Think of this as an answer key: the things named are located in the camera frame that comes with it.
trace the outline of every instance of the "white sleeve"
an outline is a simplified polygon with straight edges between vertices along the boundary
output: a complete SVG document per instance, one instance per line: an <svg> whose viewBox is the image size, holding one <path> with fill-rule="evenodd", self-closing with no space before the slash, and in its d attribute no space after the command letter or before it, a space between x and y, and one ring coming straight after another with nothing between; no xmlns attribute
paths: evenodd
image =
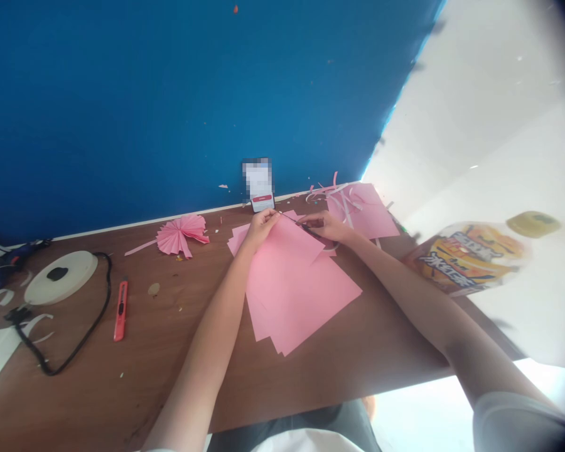
<svg viewBox="0 0 565 452"><path fill-rule="evenodd" d="M543 452L565 440L565 415L524 395L490 392L473 410L476 452Z"/></svg>

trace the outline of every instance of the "yellow lid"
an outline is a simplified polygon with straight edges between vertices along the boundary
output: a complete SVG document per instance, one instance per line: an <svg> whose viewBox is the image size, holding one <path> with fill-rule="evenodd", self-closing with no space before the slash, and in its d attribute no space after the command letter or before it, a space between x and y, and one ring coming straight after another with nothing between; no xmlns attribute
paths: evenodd
<svg viewBox="0 0 565 452"><path fill-rule="evenodd" d="M561 228L561 223L550 215L530 210L508 219L507 226L518 234L539 239Z"/></svg>

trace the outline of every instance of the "plug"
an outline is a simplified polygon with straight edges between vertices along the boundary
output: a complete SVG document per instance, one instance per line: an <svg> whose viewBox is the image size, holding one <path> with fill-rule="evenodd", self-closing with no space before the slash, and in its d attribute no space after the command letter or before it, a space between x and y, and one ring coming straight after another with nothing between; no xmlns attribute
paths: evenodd
<svg viewBox="0 0 565 452"><path fill-rule="evenodd" d="M20 325L21 322L25 321L25 319L30 316L31 311L24 306L20 306L19 308L8 311L8 314L4 316L4 319L11 322L13 325Z"/></svg>

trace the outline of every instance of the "red utility knife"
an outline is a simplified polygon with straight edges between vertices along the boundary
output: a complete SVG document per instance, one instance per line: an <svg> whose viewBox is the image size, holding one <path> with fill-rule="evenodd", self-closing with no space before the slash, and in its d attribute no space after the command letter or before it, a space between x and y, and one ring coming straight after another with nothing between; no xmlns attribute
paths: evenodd
<svg viewBox="0 0 565 452"><path fill-rule="evenodd" d="M115 320L115 334L113 340L121 341L126 330L126 309L127 309L127 276L119 285L119 297L117 297L117 317Z"/></svg>

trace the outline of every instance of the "brown table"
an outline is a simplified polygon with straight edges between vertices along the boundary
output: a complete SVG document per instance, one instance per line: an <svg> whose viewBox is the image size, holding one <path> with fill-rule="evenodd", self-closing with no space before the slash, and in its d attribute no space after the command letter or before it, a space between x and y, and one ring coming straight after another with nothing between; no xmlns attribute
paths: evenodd
<svg viewBox="0 0 565 452"><path fill-rule="evenodd" d="M281 210L310 213L320 206L303 198L277 204ZM124 257L151 240L160 223L55 242L33 256L35 274L76 250L113 253L113 292L129 278L126 337L114 343L115 297L82 351L56 377L41 373L31 352L20 345L0 373L0 450L135 451L148 435L178 376L208 301L232 256L226 242L232 228L248 223L250 207L204 214L211 243L189 240L194 259L179 262L156 245ZM383 249L403 256L412 240L381 239ZM211 431L337 404L450 375L444 357L408 322L375 276L347 249L334 258L363 289L288 357L270 339L256 342L245 304L239 336L213 413ZM64 302L36 308L50 313L32 339L54 331L40 344L49 364L60 365L92 324L105 297L106 262L91 280ZM25 275L10 284L16 295L2 316L23 300ZM160 283L156 296L148 294ZM468 299L459 304L513 358L521 355Z"/></svg>

